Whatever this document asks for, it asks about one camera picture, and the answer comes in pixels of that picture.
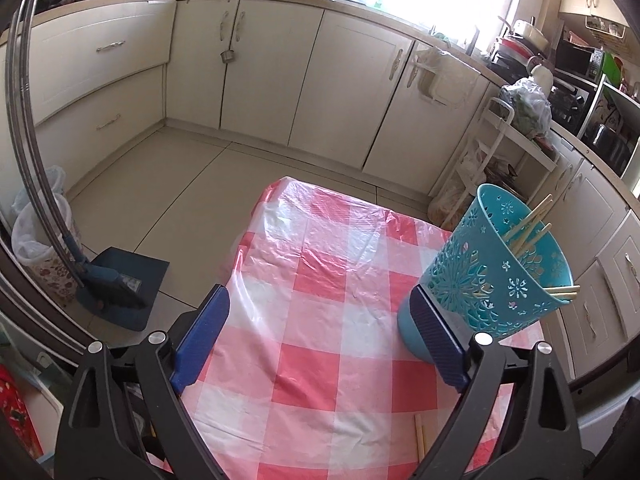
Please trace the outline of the white tiered storage rack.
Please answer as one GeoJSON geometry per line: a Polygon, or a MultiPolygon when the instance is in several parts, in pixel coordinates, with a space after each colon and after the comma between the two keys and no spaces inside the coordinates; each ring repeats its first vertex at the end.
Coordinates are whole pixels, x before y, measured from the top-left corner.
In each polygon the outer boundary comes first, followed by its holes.
{"type": "Polygon", "coordinates": [[[492,183],[527,205],[559,165],[560,153],[546,136],[529,140],[514,128],[515,110],[494,96],[480,114],[465,147],[427,208],[428,221],[451,231],[478,188],[492,183]]]}

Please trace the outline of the white plastic bag bin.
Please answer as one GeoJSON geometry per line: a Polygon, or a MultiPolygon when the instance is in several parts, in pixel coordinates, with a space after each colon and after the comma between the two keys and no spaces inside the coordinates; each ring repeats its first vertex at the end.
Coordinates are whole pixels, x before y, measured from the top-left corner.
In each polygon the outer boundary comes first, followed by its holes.
{"type": "MultiPolygon", "coordinates": [[[[46,169],[46,176],[67,229],[73,234],[75,242],[80,245],[72,207],[64,193],[66,172],[60,166],[53,165],[46,169]]],[[[75,298],[78,285],[47,238],[24,188],[16,194],[12,212],[15,221],[11,243],[17,261],[32,274],[48,294],[52,295],[54,300],[61,304],[68,304],[75,298]]]]}

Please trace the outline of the beige kitchen base cabinets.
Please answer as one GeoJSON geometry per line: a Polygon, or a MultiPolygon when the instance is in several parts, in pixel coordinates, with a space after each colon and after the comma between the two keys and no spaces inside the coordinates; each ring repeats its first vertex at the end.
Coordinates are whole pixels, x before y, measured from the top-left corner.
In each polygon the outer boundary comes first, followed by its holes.
{"type": "Polygon", "coordinates": [[[624,208],[563,133],[553,154],[500,130],[498,79],[481,70],[430,96],[434,40],[291,0],[89,0],[35,17],[29,81],[44,166],[89,252],[164,259],[164,301],[196,306],[250,201],[290,176],[384,205],[459,203],[457,158],[493,148],[551,220],[575,274],[624,208]]]}

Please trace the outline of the green vegetables plastic bag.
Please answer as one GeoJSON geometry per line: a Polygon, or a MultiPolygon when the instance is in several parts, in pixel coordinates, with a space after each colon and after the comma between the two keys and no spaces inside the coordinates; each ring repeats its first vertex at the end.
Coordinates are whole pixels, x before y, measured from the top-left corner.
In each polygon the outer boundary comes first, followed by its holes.
{"type": "Polygon", "coordinates": [[[512,126],[527,139],[533,140],[548,132],[552,119],[551,105],[532,77],[502,86],[499,98],[514,109],[512,126]]]}

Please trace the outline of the blue dustpan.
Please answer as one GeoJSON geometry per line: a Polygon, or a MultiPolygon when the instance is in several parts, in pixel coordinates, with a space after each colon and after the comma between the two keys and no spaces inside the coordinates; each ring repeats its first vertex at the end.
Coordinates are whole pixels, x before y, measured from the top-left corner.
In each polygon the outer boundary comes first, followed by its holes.
{"type": "Polygon", "coordinates": [[[110,247],[81,263],[76,298],[98,318],[142,332],[168,268],[168,261],[110,247]]]}

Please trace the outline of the wooden chopstick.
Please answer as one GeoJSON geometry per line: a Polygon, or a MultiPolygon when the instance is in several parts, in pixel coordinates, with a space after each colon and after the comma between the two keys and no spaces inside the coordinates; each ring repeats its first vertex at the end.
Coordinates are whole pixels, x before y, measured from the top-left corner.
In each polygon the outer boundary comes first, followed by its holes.
{"type": "Polygon", "coordinates": [[[536,244],[538,243],[538,240],[541,240],[551,230],[551,227],[552,227],[552,224],[551,223],[547,223],[533,237],[531,237],[528,240],[526,240],[524,245],[522,247],[518,248],[518,250],[515,252],[515,255],[518,258],[520,258],[526,252],[529,252],[532,248],[534,248],[536,246],[536,244]]]}
{"type": "Polygon", "coordinates": [[[551,207],[552,203],[553,196],[548,194],[526,217],[515,226],[512,226],[510,231],[503,235],[502,240],[506,243],[526,226],[529,226],[531,223],[536,223],[537,218],[541,217],[551,207]]]}
{"type": "Polygon", "coordinates": [[[545,287],[544,291],[550,296],[572,296],[577,295],[580,291],[579,285],[561,286],[561,287],[545,287]]]}
{"type": "Polygon", "coordinates": [[[414,415],[414,429],[416,430],[416,449],[418,450],[418,463],[420,464],[426,455],[423,422],[420,413],[414,415]]]}
{"type": "Polygon", "coordinates": [[[424,440],[424,450],[428,452],[433,446],[435,439],[437,437],[437,431],[434,427],[424,424],[422,426],[423,432],[423,440],[424,440]]]}

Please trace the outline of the red white checkered tablecloth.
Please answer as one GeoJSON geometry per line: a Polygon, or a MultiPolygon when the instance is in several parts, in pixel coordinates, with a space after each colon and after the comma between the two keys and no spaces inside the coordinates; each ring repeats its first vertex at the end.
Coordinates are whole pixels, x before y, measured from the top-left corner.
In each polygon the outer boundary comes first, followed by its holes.
{"type": "Polygon", "coordinates": [[[437,226],[283,178],[236,251],[230,313],[182,402],[232,479],[405,479],[414,415],[457,393],[415,358],[397,311],[446,242],[437,226]]]}

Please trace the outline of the teal perforated plastic basket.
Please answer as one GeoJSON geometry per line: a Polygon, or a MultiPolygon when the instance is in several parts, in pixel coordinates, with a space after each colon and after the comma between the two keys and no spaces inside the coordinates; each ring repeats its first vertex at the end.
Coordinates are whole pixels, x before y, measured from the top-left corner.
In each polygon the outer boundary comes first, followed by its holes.
{"type": "Polygon", "coordinates": [[[547,224],[542,216],[550,208],[508,242],[502,240],[533,209],[498,185],[480,185],[418,285],[471,330],[497,339],[524,330],[568,304],[577,295],[555,297],[544,291],[576,285],[551,230],[529,252],[520,258],[515,255],[547,224]]]}

